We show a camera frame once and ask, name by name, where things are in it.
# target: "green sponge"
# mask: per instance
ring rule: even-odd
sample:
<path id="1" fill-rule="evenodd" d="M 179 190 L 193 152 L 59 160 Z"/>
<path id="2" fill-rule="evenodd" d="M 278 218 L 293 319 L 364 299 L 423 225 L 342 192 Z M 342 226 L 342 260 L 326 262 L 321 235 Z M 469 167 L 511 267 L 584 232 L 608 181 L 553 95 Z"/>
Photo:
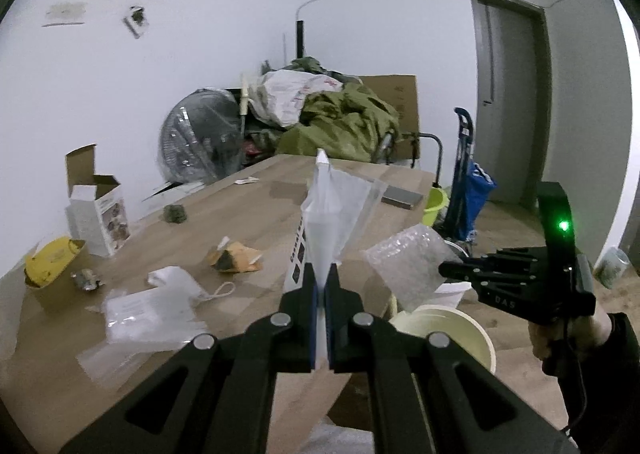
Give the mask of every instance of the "green sponge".
<path id="1" fill-rule="evenodd" d="M 167 223 L 182 223 L 187 220 L 187 212 L 182 205 L 167 205 L 164 207 L 164 220 Z"/>

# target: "person's hand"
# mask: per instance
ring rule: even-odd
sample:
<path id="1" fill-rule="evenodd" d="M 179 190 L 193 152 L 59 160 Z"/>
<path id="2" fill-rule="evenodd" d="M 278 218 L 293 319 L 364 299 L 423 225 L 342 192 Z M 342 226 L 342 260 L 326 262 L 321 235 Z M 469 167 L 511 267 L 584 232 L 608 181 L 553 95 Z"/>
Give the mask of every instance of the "person's hand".
<path id="1" fill-rule="evenodd" d="M 600 304 L 590 317 L 578 317 L 569 322 L 568 335 L 574 340 L 578 360 L 588 358 L 593 351 L 603 345 L 611 335 L 611 319 Z M 551 356 L 551 342 L 562 340 L 564 322 L 558 321 L 549 326 L 540 326 L 529 322 L 529 338 L 533 344 L 533 354 L 540 360 Z"/>

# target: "door frame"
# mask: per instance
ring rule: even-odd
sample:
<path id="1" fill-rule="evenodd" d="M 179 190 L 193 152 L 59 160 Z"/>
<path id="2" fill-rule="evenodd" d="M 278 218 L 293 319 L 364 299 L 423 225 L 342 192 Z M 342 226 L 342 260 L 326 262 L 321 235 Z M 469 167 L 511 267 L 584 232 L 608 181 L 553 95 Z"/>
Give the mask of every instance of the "door frame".
<path id="1" fill-rule="evenodd" d="M 476 31 L 476 55 L 478 56 L 477 110 L 481 109 L 483 104 L 483 98 L 481 98 L 480 91 L 480 77 L 488 72 L 488 70 L 485 69 L 485 60 L 480 58 L 482 53 L 488 51 L 486 44 L 484 44 L 482 40 L 482 27 L 480 24 L 480 16 L 482 15 L 481 3 L 526 15 L 534 21 L 534 39 L 537 42 L 534 51 L 537 70 L 536 89 L 538 91 L 538 101 L 536 107 L 536 125 L 533 129 L 534 144 L 531 149 L 529 171 L 527 173 L 525 190 L 522 196 L 522 205 L 525 208 L 532 209 L 536 202 L 536 185 L 542 179 L 542 174 L 545 169 L 551 124 L 551 51 L 546 26 L 545 10 L 544 8 L 540 8 L 522 0 L 471 0 L 471 7 L 474 15 L 474 27 Z"/>

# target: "lime green bucket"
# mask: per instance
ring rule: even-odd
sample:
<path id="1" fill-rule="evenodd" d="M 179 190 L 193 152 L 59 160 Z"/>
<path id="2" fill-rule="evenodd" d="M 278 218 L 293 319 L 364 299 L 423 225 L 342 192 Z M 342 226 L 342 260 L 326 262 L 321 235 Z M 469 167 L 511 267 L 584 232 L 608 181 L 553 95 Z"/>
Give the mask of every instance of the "lime green bucket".
<path id="1" fill-rule="evenodd" d="M 443 189 L 432 187 L 427 198 L 427 206 L 424 208 L 422 224 L 428 227 L 433 226 L 438 216 L 438 212 L 449 204 L 449 197 Z"/>

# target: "silver screw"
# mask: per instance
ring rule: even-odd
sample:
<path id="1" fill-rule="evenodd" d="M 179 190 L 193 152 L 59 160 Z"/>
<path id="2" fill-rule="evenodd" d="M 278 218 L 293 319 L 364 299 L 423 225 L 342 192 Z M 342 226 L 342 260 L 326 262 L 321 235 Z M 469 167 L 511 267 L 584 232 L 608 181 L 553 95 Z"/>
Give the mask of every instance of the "silver screw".
<path id="1" fill-rule="evenodd" d="M 284 328 L 284 326 L 291 324 L 291 317 L 286 313 L 277 312 L 271 315 L 270 321 L 274 326 Z"/>
<path id="2" fill-rule="evenodd" d="M 213 336 L 209 335 L 208 333 L 203 333 L 202 335 L 198 335 L 196 338 L 193 339 L 193 346 L 196 349 L 201 349 L 201 350 L 211 349 L 213 347 L 213 344 L 215 343 L 216 343 L 216 339 L 213 338 Z"/>
<path id="3" fill-rule="evenodd" d="M 357 326 L 371 326 L 373 324 L 373 315 L 361 311 L 353 316 L 353 323 Z"/>
<path id="4" fill-rule="evenodd" d="M 444 333 L 432 333 L 429 335 L 429 344 L 435 348 L 446 348 L 451 340 Z"/>

